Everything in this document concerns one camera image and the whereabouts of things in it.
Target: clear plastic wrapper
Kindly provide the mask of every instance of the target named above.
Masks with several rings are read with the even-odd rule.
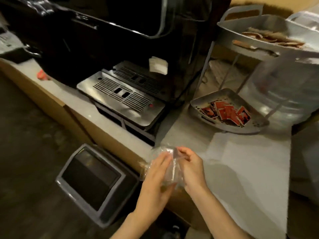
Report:
[[[173,157],[169,167],[166,170],[165,177],[163,180],[163,185],[170,185],[173,183],[177,183],[177,186],[184,186],[183,175],[181,171],[181,167],[179,165],[180,159],[185,159],[185,155],[177,150],[177,148],[172,146],[160,146],[155,148],[152,152],[152,161],[156,159],[162,152],[169,152]],[[144,181],[147,175],[149,168],[151,167],[151,163],[141,164],[142,171],[140,174],[140,180]]]

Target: counter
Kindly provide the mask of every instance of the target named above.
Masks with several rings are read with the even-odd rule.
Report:
[[[106,135],[100,138],[101,142],[114,139],[127,149],[128,160],[139,157],[150,161],[152,147],[102,116],[86,96],[52,80],[38,80],[36,73],[41,68],[34,60],[11,65],[46,94],[56,97],[74,111],[80,122],[83,120],[82,126],[88,133],[91,130],[103,131]],[[209,83],[201,84],[195,96],[205,95],[214,89]],[[186,146],[203,158],[209,188],[244,230],[258,239],[284,239],[290,131],[281,135],[265,132],[251,136],[222,133],[190,117],[187,109],[186,105],[179,111],[171,112],[165,119],[160,128],[161,144]]]

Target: coffee machine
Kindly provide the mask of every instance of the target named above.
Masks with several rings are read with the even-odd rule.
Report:
[[[37,57],[45,72],[50,70],[65,84],[72,77],[72,84],[78,83],[77,89],[99,112],[154,145],[160,122],[199,80],[218,32],[216,24],[230,1],[28,0],[28,6],[38,9],[36,20],[49,20],[43,28],[54,35],[48,45],[56,49],[20,31],[12,16],[12,9],[21,13],[13,7],[16,3],[3,15],[37,50],[33,52],[49,57]],[[1,11],[2,3],[8,5],[8,0],[0,0]],[[61,75],[54,67],[61,65],[58,57],[65,54],[62,69],[67,75]],[[165,72],[154,72],[151,66]]]

